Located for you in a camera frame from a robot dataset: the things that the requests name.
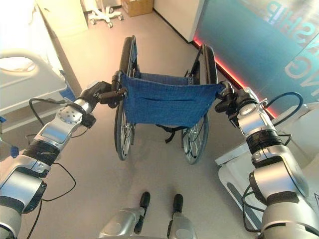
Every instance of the wall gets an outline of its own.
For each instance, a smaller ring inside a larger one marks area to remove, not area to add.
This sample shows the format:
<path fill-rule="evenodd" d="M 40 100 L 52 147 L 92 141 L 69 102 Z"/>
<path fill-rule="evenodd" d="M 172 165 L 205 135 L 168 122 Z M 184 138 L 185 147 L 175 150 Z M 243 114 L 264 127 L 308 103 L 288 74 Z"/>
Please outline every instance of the wall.
<path fill-rule="evenodd" d="M 210 44 L 222 65 L 259 97 L 297 91 L 319 101 L 318 0 L 208 0 L 195 41 Z M 295 105 L 279 100 L 276 113 Z"/>
<path fill-rule="evenodd" d="M 95 1 L 95 0 L 81 0 L 81 5 L 83 8 L 83 11 L 90 11 L 91 10 L 91 8 L 89 6 L 90 6 L 92 1 Z M 98 7 L 100 7 L 99 1 L 100 0 L 96 0 Z M 104 6 L 120 6 L 121 0 L 103 0 L 103 5 Z"/>
<path fill-rule="evenodd" d="M 187 41 L 192 41 L 204 0 L 155 0 L 154 9 Z"/>

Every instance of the white bed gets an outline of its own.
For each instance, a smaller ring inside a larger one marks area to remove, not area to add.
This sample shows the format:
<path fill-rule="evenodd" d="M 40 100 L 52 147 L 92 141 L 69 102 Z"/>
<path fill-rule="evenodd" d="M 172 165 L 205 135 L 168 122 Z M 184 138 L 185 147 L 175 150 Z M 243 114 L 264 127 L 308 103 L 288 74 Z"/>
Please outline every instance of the white bed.
<path fill-rule="evenodd" d="M 0 0 L 0 116 L 27 106 L 30 98 L 73 100 L 61 72 L 35 1 Z"/>

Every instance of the black cable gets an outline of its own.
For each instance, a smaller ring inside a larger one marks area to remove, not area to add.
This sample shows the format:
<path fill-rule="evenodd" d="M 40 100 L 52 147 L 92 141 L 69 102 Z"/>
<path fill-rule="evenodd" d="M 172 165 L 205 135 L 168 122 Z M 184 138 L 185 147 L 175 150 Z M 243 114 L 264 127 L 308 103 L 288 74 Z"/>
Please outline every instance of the black cable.
<path fill-rule="evenodd" d="M 29 232 L 29 235 L 27 236 L 26 239 L 29 239 L 29 238 L 30 238 L 30 236 L 31 236 L 31 234 L 32 234 L 32 232 L 33 232 L 33 230 L 34 230 L 34 228 L 35 228 L 35 225 L 36 225 L 36 223 L 38 222 L 38 219 L 39 219 L 39 216 L 40 216 L 40 212 L 41 212 L 41 208 L 42 208 L 42 200 L 40 200 L 38 215 L 36 216 L 36 219 L 35 219 L 35 221 L 34 221 L 34 223 L 33 223 L 33 226 L 32 226 L 32 228 L 31 228 L 31 230 L 30 230 L 30 232 Z"/>
<path fill-rule="evenodd" d="M 55 198 L 52 198 L 52 199 L 49 199 L 49 200 L 46 200 L 46 199 L 41 199 L 41 200 L 40 200 L 38 214 L 37 214 L 37 216 L 36 216 L 36 219 L 35 219 L 35 221 L 34 221 L 34 223 L 33 223 L 32 228 L 31 228 L 31 230 L 30 230 L 30 232 L 29 232 L 29 235 L 27 236 L 26 239 L 29 239 L 29 238 L 31 237 L 31 234 L 32 234 L 32 232 L 33 232 L 33 230 L 34 230 L 34 228 L 35 228 L 37 222 L 38 222 L 38 219 L 39 219 L 39 216 L 40 216 L 40 213 L 41 213 L 41 208 L 42 208 L 42 201 L 44 201 L 44 202 L 51 202 L 51 201 L 53 201 L 53 200 L 56 200 L 56 199 L 58 199 L 58 198 L 61 198 L 61 197 L 63 197 L 64 195 L 66 195 L 66 194 L 68 194 L 69 192 L 71 192 L 71 191 L 74 189 L 75 185 L 76 185 L 76 181 L 75 181 L 74 177 L 72 176 L 72 174 L 71 174 L 65 167 L 63 167 L 60 163 L 53 163 L 53 164 L 58 164 L 58 165 L 60 165 L 60 166 L 70 175 L 70 177 L 73 179 L 74 185 L 73 185 L 73 187 L 72 187 L 69 191 L 67 191 L 66 193 L 64 193 L 64 194 L 62 194 L 62 195 L 60 195 L 60 196 L 58 196 L 58 197 L 55 197 Z"/>
<path fill-rule="evenodd" d="M 81 133 L 79 135 L 76 135 L 76 136 L 72 136 L 71 138 L 77 138 L 77 137 L 80 137 L 80 136 L 84 135 L 88 131 L 88 129 L 89 128 L 86 128 L 86 130 L 83 133 Z"/>
<path fill-rule="evenodd" d="M 75 181 L 74 177 L 72 176 L 72 174 L 71 174 L 65 167 L 62 166 L 62 164 L 60 164 L 60 163 L 53 163 L 53 164 L 60 165 L 60 166 L 65 170 L 65 172 L 67 172 L 67 173 L 70 175 L 70 177 L 72 178 L 72 180 L 73 180 L 73 182 L 74 182 L 74 185 L 73 185 L 73 187 L 72 187 L 69 191 L 67 191 L 66 193 L 63 193 L 62 195 L 60 195 L 60 196 L 58 196 L 58 197 L 55 197 L 55 198 L 52 198 L 52 199 L 49 199 L 49 200 L 47 200 L 47 199 L 42 199 L 42 200 L 45 201 L 45 202 L 51 202 L 51 201 L 53 201 L 53 200 L 56 200 L 56 199 L 58 199 L 58 198 L 63 197 L 64 195 L 66 195 L 66 194 L 68 194 L 69 192 L 71 192 L 71 191 L 75 188 L 75 185 L 76 185 L 76 181 Z"/>
<path fill-rule="evenodd" d="M 285 146 L 287 146 L 287 144 L 290 142 L 290 140 L 292 139 L 293 135 L 291 133 L 288 134 L 279 134 L 278 136 L 282 136 L 282 137 L 288 137 L 287 141 L 285 142 Z"/>
<path fill-rule="evenodd" d="M 50 100 L 45 100 L 45 99 L 40 99 L 40 98 L 31 98 L 29 100 L 29 106 L 34 114 L 34 116 L 38 119 L 38 121 L 41 123 L 42 126 L 44 126 L 43 121 L 41 120 L 41 118 L 39 117 L 39 115 L 37 114 L 37 112 L 35 111 L 34 107 L 33 107 L 33 101 L 42 101 L 42 102 L 47 102 L 47 103 L 51 103 L 51 104 L 56 104 L 56 105 L 62 105 L 65 104 L 66 101 L 65 100 L 61 100 L 61 101 L 50 101 Z"/>
<path fill-rule="evenodd" d="M 256 208 L 256 207 L 254 207 L 254 206 L 248 204 L 248 203 L 246 202 L 245 197 L 243 198 L 243 203 L 244 203 L 247 207 L 249 207 L 249 208 L 251 208 L 251 209 L 255 209 L 255 210 L 259 211 L 259 212 L 262 212 L 262 213 L 263 213 L 263 212 L 265 211 L 264 209 Z"/>
<path fill-rule="evenodd" d="M 244 199 L 245 197 L 248 196 L 247 192 L 248 190 L 250 189 L 250 185 L 246 188 L 242 198 L 241 198 L 241 201 L 242 201 L 242 208 L 243 208 L 243 221 L 244 221 L 244 227 L 247 231 L 251 232 L 251 233 L 261 233 L 261 230 L 260 229 L 250 229 L 247 227 L 247 224 L 246 224 L 246 214 L 245 214 L 245 204 L 244 204 Z"/>
<path fill-rule="evenodd" d="M 293 95 L 293 96 L 297 96 L 298 99 L 299 99 L 299 104 L 297 106 L 297 108 L 294 109 L 294 111 L 292 111 L 289 115 L 287 115 L 286 117 L 284 117 L 283 119 L 281 119 L 280 121 L 278 121 L 277 123 L 274 124 L 274 126 L 277 126 L 279 125 L 280 123 L 286 121 L 288 118 L 290 118 L 292 115 L 294 115 L 300 108 L 301 106 L 303 105 L 304 103 L 304 99 L 302 97 L 302 95 L 300 95 L 299 93 L 297 92 L 286 92 L 286 93 L 283 93 L 281 95 L 278 95 L 276 96 L 274 99 L 272 99 L 266 106 L 265 108 L 268 108 L 273 102 L 275 102 L 277 99 L 283 97 L 283 96 L 288 96 L 288 95 Z"/>

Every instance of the wheelchair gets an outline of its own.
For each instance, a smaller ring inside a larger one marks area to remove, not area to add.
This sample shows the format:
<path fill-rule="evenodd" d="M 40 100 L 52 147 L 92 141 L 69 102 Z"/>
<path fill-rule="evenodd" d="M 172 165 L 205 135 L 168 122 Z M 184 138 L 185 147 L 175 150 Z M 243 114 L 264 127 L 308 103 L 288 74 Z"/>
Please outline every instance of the wheelchair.
<path fill-rule="evenodd" d="M 200 84 L 199 57 L 203 53 L 206 84 Z M 134 144 L 137 123 L 155 124 L 171 133 L 181 131 L 181 145 L 189 164 L 197 163 L 205 150 L 209 132 L 207 112 L 223 90 L 211 47 L 202 45 L 191 70 L 184 77 L 140 72 L 135 36 L 124 41 L 120 87 L 127 95 L 116 109 L 114 140 L 118 156 L 125 160 Z"/>

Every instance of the white cabinet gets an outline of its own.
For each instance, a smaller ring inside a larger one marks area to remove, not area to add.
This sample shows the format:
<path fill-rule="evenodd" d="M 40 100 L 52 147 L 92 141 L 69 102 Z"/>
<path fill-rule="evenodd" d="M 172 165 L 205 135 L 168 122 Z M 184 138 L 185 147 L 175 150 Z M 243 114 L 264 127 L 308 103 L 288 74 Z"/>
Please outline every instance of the white cabinet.
<path fill-rule="evenodd" d="M 88 29 L 80 0 L 36 0 L 45 19 L 58 37 Z"/>
<path fill-rule="evenodd" d="M 154 9 L 188 42 L 194 38 L 204 0 L 155 0 Z"/>

